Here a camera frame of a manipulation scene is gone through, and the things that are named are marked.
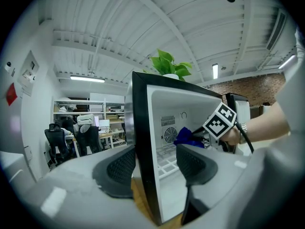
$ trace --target white pot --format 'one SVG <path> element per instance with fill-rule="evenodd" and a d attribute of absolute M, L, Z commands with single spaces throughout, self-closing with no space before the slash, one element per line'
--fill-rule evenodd
<path fill-rule="evenodd" d="M 163 75 L 163 76 L 168 77 L 168 78 L 173 78 L 173 79 L 179 80 L 179 76 L 176 75 L 176 74 L 165 74 L 165 75 Z"/>

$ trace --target wooden floor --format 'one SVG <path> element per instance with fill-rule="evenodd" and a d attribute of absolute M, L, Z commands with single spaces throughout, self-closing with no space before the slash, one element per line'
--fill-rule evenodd
<path fill-rule="evenodd" d="M 149 211 L 149 207 L 146 201 L 144 201 L 141 196 L 138 187 L 135 184 L 134 179 L 132 179 L 132 190 L 133 190 L 133 198 L 134 202 L 136 203 L 138 209 L 146 216 L 147 219 L 150 221 L 152 220 L 152 214 Z M 182 214 L 174 217 L 173 219 L 167 221 L 164 223 L 162 226 L 159 228 L 161 229 L 175 229 L 175 228 L 180 228 L 181 227 L 181 218 Z"/>

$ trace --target black cable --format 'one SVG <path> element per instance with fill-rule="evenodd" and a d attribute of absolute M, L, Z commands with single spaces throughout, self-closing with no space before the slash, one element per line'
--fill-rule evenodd
<path fill-rule="evenodd" d="M 248 138 L 247 134 L 246 134 L 246 133 L 244 132 L 244 130 L 242 129 L 242 126 L 241 126 L 237 121 L 236 121 L 236 127 L 237 127 L 237 129 L 240 131 L 240 133 L 244 136 L 244 138 L 245 138 L 247 144 L 249 145 L 249 148 L 250 148 L 250 150 L 251 150 L 251 153 L 253 153 L 253 152 L 254 152 L 254 149 L 253 149 L 253 146 L 252 146 L 252 144 L 251 144 L 251 142 L 250 142 L 250 139 Z"/>

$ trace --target wristwatch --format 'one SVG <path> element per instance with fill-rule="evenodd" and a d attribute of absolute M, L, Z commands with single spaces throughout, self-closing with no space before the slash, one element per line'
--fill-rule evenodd
<path fill-rule="evenodd" d="M 248 129 L 247 129 L 247 125 L 245 123 L 241 124 L 241 127 L 243 129 L 243 131 L 247 134 L 248 132 Z M 246 143 L 246 140 L 243 136 L 243 134 L 240 132 L 240 141 L 239 141 L 240 144 L 244 144 Z"/>

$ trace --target brick wall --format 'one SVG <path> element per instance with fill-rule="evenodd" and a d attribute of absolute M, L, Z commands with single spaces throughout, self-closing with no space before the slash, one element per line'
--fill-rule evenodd
<path fill-rule="evenodd" d="M 264 102 L 273 104 L 276 93 L 284 83 L 283 74 L 268 74 L 214 84 L 207 88 L 219 94 L 233 93 L 245 96 L 249 99 L 250 106 L 254 106 Z"/>

